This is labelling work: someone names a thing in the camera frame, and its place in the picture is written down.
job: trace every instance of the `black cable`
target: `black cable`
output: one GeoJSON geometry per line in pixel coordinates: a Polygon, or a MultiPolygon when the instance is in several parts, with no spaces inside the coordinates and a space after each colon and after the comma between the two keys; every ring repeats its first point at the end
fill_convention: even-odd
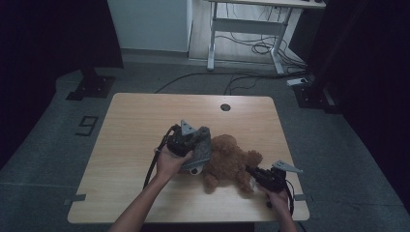
{"type": "Polygon", "coordinates": [[[190,77],[190,76],[193,76],[193,75],[207,75],[207,74],[208,74],[208,75],[217,75],[217,74],[220,74],[220,75],[229,74],[229,75],[231,75],[231,74],[235,74],[235,72],[227,72],[227,73],[196,72],[196,73],[190,73],[190,74],[182,75],[182,76],[180,76],[180,77],[177,77],[176,79],[171,80],[170,82],[166,83],[165,85],[163,85],[159,90],[157,90],[156,92],[154,92],[154,94],[157,94],[158,92],[160,92],[162,89],[164,89],[164,88],[167,87],[168,85],[170,85],[170,84],[172,84],[172,83],[174,83],[174,82],[176,82],[176,81],[178,81],[178,80],[180,80],[180,79],[183,79],[183,78],[186,78],[186,77],[190,77]]]}
{"type": "MultiPolygon", "coordinates": [[[[286,78],[286,77],[291,77],[291,76],[297,76],[297,75],[306,75],[306,74],[310,74],[310,72],[306,72],[306,71],[301,71],[301,72],[293,72],[293,73],[289,73],[287,75],[264,75],[264,74],[260,74],[260,75],[247,75],[247,76],[240,76],[237,78],[234,78],[229,81],[228,85],[225,88],[225,91],[223,92],[224,95],[226,95],[227,90],[234,90],[234,89],[239,89],[241,87],[235,87],[234,89],[231,89],[230,86],[232,85],[233,82],[238,81],[240,79],[246,79],[246,78],[260,78],[260,79],[280,79],[280,78],[286,78]]],[[[254,85],[252,85],[251,87],[245,87],[245,89],[250,89],[254,87],[254,85]]]]}
{"type": "Polygon", "coordinates": [[[158,146],[158,148],[157,148],[157,150],[156,150],[156,152],[155,152],[155,154],[154,154],[153,160],[151,161],[150,168],[148,169],[148,172],[147,172],[147,176],[145,177],[144,189],[145,189],[145,187],[148,186],[148,183],[150,182],[151,173],[152,173],[153,170],[154,170],[155,164],[157,163],[158,157],[160,156],[160,153],[161,153],[161,150],[162,150],[163,146],[165,146],[165,144],[166,144],[166,138],[169,136],[169,134],[170,134],[173,130],[175,130],[175,126],[172,126],[172,127],[168,130],[168,132],[163,136],[162,141],[161,141],[161,143],[160,143],[160,146],[158,146]]]}
{"type": "Polygon", "coordinates": [[[299,226],[301,226],[301,228],[304,232],[308,232],[300,221],[298,221],[298,224],[299,224],[299,226]]]}

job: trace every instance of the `metal bracket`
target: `metal bracket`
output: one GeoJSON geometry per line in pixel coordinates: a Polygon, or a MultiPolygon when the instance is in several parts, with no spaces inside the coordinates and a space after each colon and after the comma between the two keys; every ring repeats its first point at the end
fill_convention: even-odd
{"type": "Polygon", "coordinates": [[[277,162],[275,162],[274,164],[272,164],[273,167],[280,169],[282,171],[288,171],[288,172],[296,172],[296,173],[304,173],[303,170],[298,169],[290,164],[287,164],[286,162],[279,160],[277,162]]]}
{"type": "Polygon", "coordinates": [[[181,120],[181,134],[183,136],[186,136],[188,134],[194,133],[196,131],[196,129],[194,129],[193,127],[191,127],[187,122],[185,122],[185,120],[181,120]]]}

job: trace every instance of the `wooden table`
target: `wooden table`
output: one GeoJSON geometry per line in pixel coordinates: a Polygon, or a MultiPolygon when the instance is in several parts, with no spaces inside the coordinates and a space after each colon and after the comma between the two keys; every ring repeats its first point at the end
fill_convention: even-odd
{"type": "MultiPolygon", "coordinates": [[[[115,221],[141,192],[154,148],[181,119],[197,129],[209,127],[212,136],[232,134],[243,150],[254,149],[263,155],[259,167],[270,168],[277,160],[293,164],[271,98],[116,94],[77,191],[86,194],[85,200],[73,202],[69,222],[115,221]],[[222,104],[231,109],[221,110],[222,104]]],[[[288,173],[287,179],[296,194],[301,194],[298,176],[288,173]]],[[[296,201],[293,218],[308,217],[307,203],[296,201]]],[[[245,195],[224,181],[209,194],[204,191],[202,175],[181,174],[160,193],[146,222],[272,220],[275,215],[265,206],[265,196],[259,190],[245,195]]]]}
{"type": "Polygon", "coordinates": [[[289,18],[294,8],[302,9],[325,9],[326,4],[322,1],[320,3],[314,0],[205,0],[214,3],[214,12],[211,27],[211,43],[208,51],[207,69],[212,71],[215,63],[215,33],[221,32],[237,32],[257,35],[270,35],[278,37],[270,54],[274,61],[275,68],[278,74],[284,74],[281,65],[281,59],[278,55],[280,44],[286,32],[289,18]],[[286,13],[285,19],[282,22],[260,21],[260,20],[243,20],[237,18],[220,18],[217,17],[218,3],[233,3],[233,4],[247,4],[247,5],[262,5],[272,7],[285,7],[289,10],[286,13]]]}

